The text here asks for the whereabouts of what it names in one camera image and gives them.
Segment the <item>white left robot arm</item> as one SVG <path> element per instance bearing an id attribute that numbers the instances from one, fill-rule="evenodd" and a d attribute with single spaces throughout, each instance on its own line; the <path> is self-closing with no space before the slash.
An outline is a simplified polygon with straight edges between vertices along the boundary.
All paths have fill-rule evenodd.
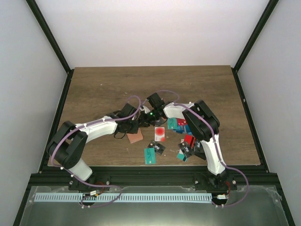
<path id="1" fill-rule="evenodd" d="M 50 159 L 59 163 L 59 167 L 79 178 L 79 184 L 85 190 L 91 190 L 96 185 L 96 178 L 92 176 L 92 169 L 82 159 L 86 143 L 119 132 L 137 133 L 138 122 L 134 117 L 138 112 L 137 108 L 127 103 L 121 110 L 109 113 L 95 121 L 79 124 L 66 121 L 50 140 L 46 151 Z"/>

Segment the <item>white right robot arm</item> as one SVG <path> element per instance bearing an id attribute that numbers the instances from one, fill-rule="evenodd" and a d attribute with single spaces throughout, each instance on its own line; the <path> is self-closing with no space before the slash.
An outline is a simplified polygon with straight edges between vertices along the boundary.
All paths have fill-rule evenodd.
<path id="1" fill-rule="evenodd" d="M 204 159 L 207 160 L 209 185 L 215 190 L 221 189 L 226 184 L 226 179 L 219 145 L 220 122 L 206 103 L 203 100 L 188 104 L 180 104 L 175 101 L 166 103 L 158 93 L 150 95 L 146 101 L 149 102 L 152 109 L 146 107 L 145 104 L 140 106 L 141 113 L 138 118 L 140 126 L 154 126 L 160 118 L 185 120 L 193 137 L 203 147 Z"/>

